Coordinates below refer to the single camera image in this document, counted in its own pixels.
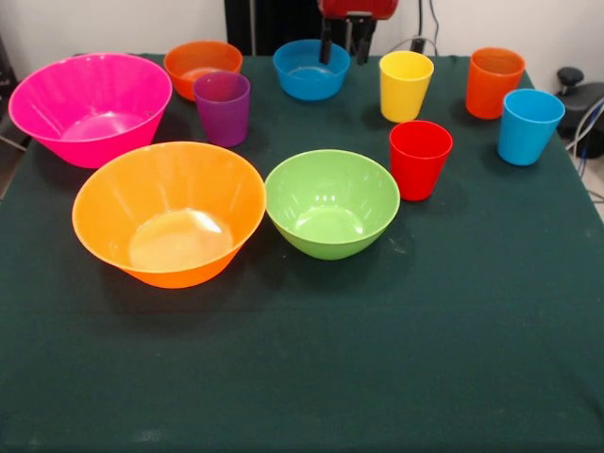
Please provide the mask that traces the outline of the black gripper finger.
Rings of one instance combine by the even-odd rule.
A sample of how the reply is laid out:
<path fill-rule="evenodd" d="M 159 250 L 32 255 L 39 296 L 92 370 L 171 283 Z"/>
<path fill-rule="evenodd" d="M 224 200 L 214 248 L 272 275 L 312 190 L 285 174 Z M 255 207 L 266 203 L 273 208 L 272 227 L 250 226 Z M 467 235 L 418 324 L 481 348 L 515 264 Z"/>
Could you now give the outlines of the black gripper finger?
<path fill-rule="evenodd" d="M 330 18 L 322 19 L 321 26 L 321 45 L 320 45 L 320 54 L 319 61 L 322 64 L 329 64 L 330 56 L 331 56 L 331 47 L 332 47 L 332 23 L 333 21 Z"/>
<path fill-rule="evenodd" d="M 359 18 L 354 26 L 354 36 L 356 39 L 356 62 L 358 65 L 364 65 L 369 56 L 369 51 L 373 35 L 377 28 L 377 21 L 371 16 Z"/>

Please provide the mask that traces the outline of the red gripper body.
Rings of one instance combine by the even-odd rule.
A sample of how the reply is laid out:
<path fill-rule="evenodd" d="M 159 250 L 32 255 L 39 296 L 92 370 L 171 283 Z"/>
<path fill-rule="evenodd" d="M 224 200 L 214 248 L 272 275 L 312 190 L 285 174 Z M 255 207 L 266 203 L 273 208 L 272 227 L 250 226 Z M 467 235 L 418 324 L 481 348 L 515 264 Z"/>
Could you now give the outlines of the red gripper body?
<path fill-rule="evenodd" d="M 395 0 L 318 0 L 317 6 L 328 19 L 362 16 L 388 20 L 395 12 Z"/>

